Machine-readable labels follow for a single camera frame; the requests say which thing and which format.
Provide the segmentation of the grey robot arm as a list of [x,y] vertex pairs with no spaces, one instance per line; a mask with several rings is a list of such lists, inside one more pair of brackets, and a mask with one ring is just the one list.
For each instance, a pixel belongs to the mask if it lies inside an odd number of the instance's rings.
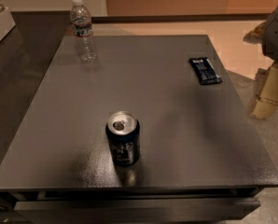
[[261,47],[273,63],[257,73],[257,91],[250,114],[257,119],[268,119],[278,107],[278,6],[266,20]]

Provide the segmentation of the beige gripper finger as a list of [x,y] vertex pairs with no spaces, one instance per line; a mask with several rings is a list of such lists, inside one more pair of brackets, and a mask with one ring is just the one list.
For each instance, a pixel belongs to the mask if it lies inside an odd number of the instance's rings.
[[278,61],[267,69],[258,69],[255,96],[250,114],[257,119],[268,119],[278,107]]

